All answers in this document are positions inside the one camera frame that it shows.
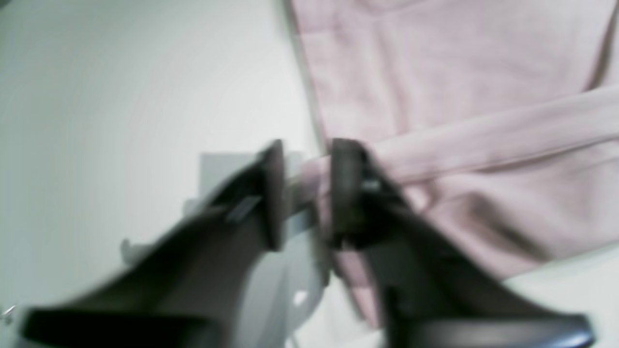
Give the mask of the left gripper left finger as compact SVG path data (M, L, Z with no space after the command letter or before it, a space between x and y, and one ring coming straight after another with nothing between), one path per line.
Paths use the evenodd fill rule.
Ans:
M139 262L78 299L27 312L20 336L44 348L227 348L256 262L281 249L283 143L173 227Z

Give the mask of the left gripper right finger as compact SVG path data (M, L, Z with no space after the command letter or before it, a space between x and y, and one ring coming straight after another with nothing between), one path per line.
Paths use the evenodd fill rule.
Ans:
M331 245L358 256L388 348L589 348L586 315L539 306L494 280L409 207L368 150L331 152Z

